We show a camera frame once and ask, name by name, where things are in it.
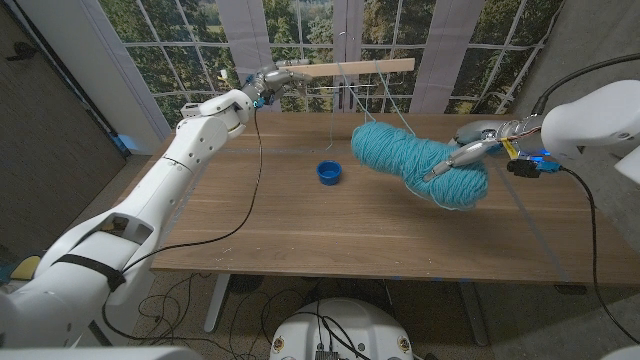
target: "window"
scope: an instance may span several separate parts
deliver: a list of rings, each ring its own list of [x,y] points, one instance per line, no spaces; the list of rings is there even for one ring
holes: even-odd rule
[[[240,82],[215,0],[100,0],[167,122]]]
[[[502,114],[518,95],[562,0],[487,0],[447,114]]]
[[[435,5],[436,0],[367,0],[364,4],[362,60],[416,59],[413,71],[383,74],[401,112],[409,111]],[[360,75],[359,81],[358,98],[369,112],[396,111],[378,74]]]
[[[273,61],[309,59],[333,62],[332,0],[263,0]],[[307,84],[305,96],[289,91],[280,99],[282,111],[331,112],[333,81],[329,77]]]
[[[217,0],[99,1],[171,126],[180,120],[184,102],[203,102],[240,88]],[[361,13],[348,15],[355,16],[350,21],[362,21],[362,38],[355,42],[361,59],[416,59],[411,72],[383,74],[391,98],[401,112],[408,112],[437,0],[363,1],[364,7],[355,7],[362,9]],[[544,47],[562,3],[486,0],[445,112],[504,113]],[[346,54],[345,48],[334,48],[334,21],[347,21],[347,14],[334,14],[333,0],[262,0],[262,5],[274,61],[328,63],[334,61],[334,51]],[[255,35],[251,30],[247,34]],[[354,92],[369,111],[396,111],[378,74],[351,79],[358,82]],[[290,89],[280,99],[281,109],[331,112],[338,93],[334,84],[340,82],[341,76],[320,77],[300,89],[302,94]],[[349,91],[344,94],[343,100],[349,99]],[[344,111],[353,109],[349,105]],[[362,110],[356,105],[355,111]]]

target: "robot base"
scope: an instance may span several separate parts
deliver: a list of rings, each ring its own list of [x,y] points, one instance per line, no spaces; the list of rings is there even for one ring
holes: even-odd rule
[[[349,335],[355,348],[370,359],[413,359],[406,331],[384,311],[364,301],[348,298],[320,300],[319,303],[311,303],[298,312],[331,317]],[[349,344],[336,324],[327,323],[331,331]],[[290,316],[280,325],[273,339],[270,360],[356,359],[352,351],[335,338],[330,339],[322,322],[318,327],[318,317],[311,314]]]

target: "wooden dowel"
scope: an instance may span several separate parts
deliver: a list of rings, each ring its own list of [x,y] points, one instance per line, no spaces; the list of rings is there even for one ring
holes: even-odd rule
[[[380,72],[383,73],[412,71],[415,67],[415,62],[416,60],[414,58],[378,60],[378,67],[380,68]],[[371,74],[378,72],[374,61],[344,62],[340,63],[340,66],[342,67],[342,71],[345,75]],[[281,69],[309,74],[314,77],[341,75],[340,68],[337,63],[283,66]]]

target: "black strap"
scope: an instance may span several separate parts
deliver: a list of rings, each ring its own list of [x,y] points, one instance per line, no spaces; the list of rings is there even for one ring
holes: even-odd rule
[[[118,286],[124,284],[127,280],[125,280],[124,275],[109,265],[105,265],[99,261],[95,261],[93,259],[86,258],[80,255],[74,254],[66,254],[63,255],[56,263],[66,262],[70,264],[76,264],[80,266],[84,266],[93,271],[97,271],[100,274],[104,275],[107,278],[107,284],[109,284],[109,289],[111,292],[116,291]]]

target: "yarn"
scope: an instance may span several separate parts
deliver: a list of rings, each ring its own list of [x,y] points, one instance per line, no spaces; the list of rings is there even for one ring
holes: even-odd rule
[[[423,180],[456,149],[375,121],[357,127],[351,139],[351,150],[361,164],[402,177],[411,192],[443,208],[469,210],[487,196],[488,173],[482,162],[452,168],[428,182]]]

